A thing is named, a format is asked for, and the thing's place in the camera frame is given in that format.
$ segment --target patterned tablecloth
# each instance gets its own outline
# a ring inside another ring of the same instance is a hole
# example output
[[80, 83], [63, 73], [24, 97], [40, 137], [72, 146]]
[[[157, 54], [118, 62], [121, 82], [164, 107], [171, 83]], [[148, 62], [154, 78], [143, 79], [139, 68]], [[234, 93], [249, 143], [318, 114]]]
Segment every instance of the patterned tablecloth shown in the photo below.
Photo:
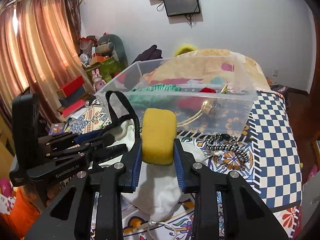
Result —
[[[70, 130], [86, 133], [109, 123], [110, 120], [102, 107], [93, 105], [71, 126]], [[183, 131], [177, 135], [181, 141], [192, 143], [199, 148], [204, 148], [207, 136], [204, 133], [190, 131]], [[250, 154], [248, 163], [241, 165], [233, 152], [225, 151], [221, 157], [210, 158], [207, 166], [221, 173], [238, 171], [271, 209], [288, 236], [292, 237], [297, 226], [301, 202], [301, 172], [297, 147], [283, 98], [274, 93], [258, 92], [258, 100], [252, 106], [240, 143], [248, 147]], [[219, 192], [217, 199], [220, 236], [223, 237], [224, 224]], [[176, 228], [177, 240], [191, 238], [193, 209], [194, 196], [185, 194], [175, 207], [172, 217], [166, 221]], [[135, 228], [148, 219], [148, 215], [137, 208], [131, 210], [129, 215], [123, 217], [125, 238], [152, 240], [146, 230], [134, 232]], [[155, 226], [150, 231], [157, 239], [172, 239], [174, 235], [173, 231], [164, 225]]]

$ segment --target metal screw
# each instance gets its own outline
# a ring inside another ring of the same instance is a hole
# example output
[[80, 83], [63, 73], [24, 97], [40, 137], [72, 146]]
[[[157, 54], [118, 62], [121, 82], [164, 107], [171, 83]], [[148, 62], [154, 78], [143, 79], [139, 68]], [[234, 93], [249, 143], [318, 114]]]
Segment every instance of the metal screw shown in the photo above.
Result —
[[114, 167], [116, 169], [121, 169], [123, 166], [124, 166], [123, 163], [116, 163]]
[[239, 177], [239, 173], [236, 171], [230, 171], [230, 176], [233, 178], [237, 178], [237, 177]]
[[192, 166], [197, 170], [202, 168], [202, 164], [201, 163], [194, 163]]
[[77, 177], [80, 178], [80, 179], [84, 178], [86, 175], [87, 175], [87, 173], [85, 171], [79, 171], [77, 173]]

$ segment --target wooden floor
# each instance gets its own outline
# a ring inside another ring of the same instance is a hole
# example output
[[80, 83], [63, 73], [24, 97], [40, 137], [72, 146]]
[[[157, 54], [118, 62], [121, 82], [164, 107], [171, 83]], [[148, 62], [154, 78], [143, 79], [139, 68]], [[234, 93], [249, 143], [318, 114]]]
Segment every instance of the wooden floor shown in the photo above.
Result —
[[305, 95], [290, 93], [287, 114], [297, 143], [300, 162], [303, 163], [302, 182], [306, 182], [312, 166], [316, 164], [316, 155], [311, 145], [315, 133], [320, 130], [320, 115], [311, 107]]

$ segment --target orange cloth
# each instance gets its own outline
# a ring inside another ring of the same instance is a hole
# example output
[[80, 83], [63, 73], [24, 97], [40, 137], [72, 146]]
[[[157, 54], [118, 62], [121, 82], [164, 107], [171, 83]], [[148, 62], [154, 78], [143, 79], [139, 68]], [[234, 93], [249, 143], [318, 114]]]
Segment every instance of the orange cloth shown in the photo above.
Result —
[[40, 213], [34, 205], [23, 197], [21, 189], [18, 188], [17, 199], [11, 213], [9, 215], [1, 215], [17, 237], [23, 238], [32, 224], [38, 219]]

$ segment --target black bag handle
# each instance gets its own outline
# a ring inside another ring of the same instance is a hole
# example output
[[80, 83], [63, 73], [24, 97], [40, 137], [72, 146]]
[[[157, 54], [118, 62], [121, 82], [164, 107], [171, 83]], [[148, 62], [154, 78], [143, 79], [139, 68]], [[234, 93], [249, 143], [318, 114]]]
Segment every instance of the black bag handle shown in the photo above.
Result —
[[[120, 103], [124, 106], [124, 108], [128, 111], [129, 114], [123, 115], [120, 118], [118, 118], [118, 116], [116, 115], [116, 112], [113, 110], [111, 104], [110, 104], [110, 96], [115, 93], [117, 98], [119, 99]], [[117, 126], [120, 126], [124, 121], [126, 120], [130, 120], [133, 119], [133, 123], [134, 123], [134, 136], [135, 138], [140, 138], [140, 122], [139, 122], [139, 118], [136, 114], [136, 112], [134, 111], [133, 107], [131, 106], [131, 104], [129, 103], [129, 100], [127, 99], [127, 97], [119, 92], [119, 91], [107, 91], [106, 92], [106, 100], [108, 102], [108, 109], [109, 109], [109, 118], [111, 119], [112, 123], [111, 125], [108, 125], [104, 128], [104, 130], [109, 130], [112, 128], [115, 128]]]

